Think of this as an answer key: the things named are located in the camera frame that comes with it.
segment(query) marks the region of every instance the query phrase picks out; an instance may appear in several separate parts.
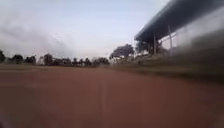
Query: support column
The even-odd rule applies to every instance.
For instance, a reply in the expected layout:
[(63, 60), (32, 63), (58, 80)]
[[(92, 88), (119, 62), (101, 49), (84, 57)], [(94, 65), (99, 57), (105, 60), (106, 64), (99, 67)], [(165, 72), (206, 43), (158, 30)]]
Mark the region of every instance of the support column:
[(150, 55), (150, 43), (146, 42), (147, 46), (148, 46), (148, 55)]
[(179, 47), (180, 43), (179, 43), (179, 32), (178, 32), (178, 30), (176, 31), (176, 38), (177, 38), (177, 47)]
[(154, 55), (157, 54), (157, 41), (156, 41), (156, 34), (153, 34), (153, 38), (154, 38)]
[(172, 33), (171, 33), (171, 28), (170, 25), (168, 25), (168, 33), (169, 33), (169, 38), (170, 38), (170, 49), (173, 49), (173, 40), (172, 40)]
[(185, 33), (186, 33), (186, 41), (187, 41), (187, 44), (191, 44), (191, 38), (190, 38), (190, 35), (188, 33), (188, 29), (187, 29), (187, 26), (184, 26), (184, 30), (185, 30)]

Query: tree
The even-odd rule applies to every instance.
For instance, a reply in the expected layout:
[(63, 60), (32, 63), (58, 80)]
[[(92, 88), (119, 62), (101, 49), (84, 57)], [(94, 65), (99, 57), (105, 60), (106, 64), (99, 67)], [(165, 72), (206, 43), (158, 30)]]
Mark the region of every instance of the tree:
[(104, 57), (99, 57), (93, 60), (93, 66), (100, 66), (100, 65), (109, 65), (109, 60)]
[(25, 63), (29, 63), (29, 64), (36, 64), (36, 57), (35, 56), (26, 57), (24, 62)]
[(0, 63), (5, 61), (5, 55), (3, 53), (3, 51), (0, 50)]
[(77, 66), (77, 64), (78, 64), (77, 58), (74, 58), (72, 61), (72, 65)]
[(89, 58), (86, 58), (84, 63), (85, 63), (85, 66), (91, 66), (92, 65), (92, 63), (90, 62)]
[(44, 63), (45, 65), (52, 65), (53, 64), (53, 56), (51, 54), (44, 55)]
[(113, 53), (110, 55), (110, 59), (112, 58), (127, 58), (129, 55), (134, 54), (134, 49), (131, 45), (126, 44), (124, 46), (117, 47)]
[(83, 61), (83, 59), (80, 59), (80, 60), (79, 60), (79, 64), (81, 64), (81, 65), (82, 65), (82, 64), (83, 64), (83, 62), (84, 62), (84, 61)]
[(63, 65), (71, 65), (72, 61), (69, 58), (63, 58), (62, 59), (62, 64)]
[(61, 63), (62, 63), (61, 59), (55, 59), (55, 60), (53, 60), (52, 65), (59, 66)]
[(23, 56), (16, 54), (12, 57), (12, 61), (16, 62), (16, 64), (21, 64), (23, 62)]
[(146, 42), (138, 42), (136, 44), (136, 48), (135, 50), (137, 51), (137, 53), (141, 53), (144, 51), (149, 51), (149, 45)]

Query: grandstand roof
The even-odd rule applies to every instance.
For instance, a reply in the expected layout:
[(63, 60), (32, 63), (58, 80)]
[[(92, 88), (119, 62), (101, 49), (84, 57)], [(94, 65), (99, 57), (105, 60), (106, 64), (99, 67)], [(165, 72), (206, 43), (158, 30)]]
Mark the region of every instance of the grandstand roof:
[(223, 5), (224, 0), (171, 0), (135, 37), (137, 41), (153, 42), (154, 34), (161, 39), (199, 15)]

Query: pole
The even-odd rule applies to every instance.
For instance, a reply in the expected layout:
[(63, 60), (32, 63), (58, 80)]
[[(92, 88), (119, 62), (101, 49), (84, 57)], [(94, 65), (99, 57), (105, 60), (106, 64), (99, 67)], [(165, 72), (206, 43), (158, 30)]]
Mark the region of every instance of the pole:
[(148, 45), (148, 53), (149, 53), (149, 56), (150, 56), (150, 43), (147, 43)]
[(154, 33), (153, 37), (154, 37), (154, 55), (156, 55), (156, 53), (157, 53), (157, 50), (156, 50), (157, 42), (156, 42), (156, 34), (155, 33)]
[(170, 49), (172, 50), (173, 49), (173, 40), (172, 40), (170, 25), (168, 25), (168, 33), (169, 33), (169, 38), (170, 38)]

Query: red dirt ground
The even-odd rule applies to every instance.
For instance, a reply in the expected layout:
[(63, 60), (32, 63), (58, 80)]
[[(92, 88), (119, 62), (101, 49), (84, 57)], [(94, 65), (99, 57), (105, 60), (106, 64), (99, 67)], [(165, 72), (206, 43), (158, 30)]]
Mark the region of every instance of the red dirt ground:
[(223, 128), (224, 86), (106, 69), (0, 71), (5, 128)]

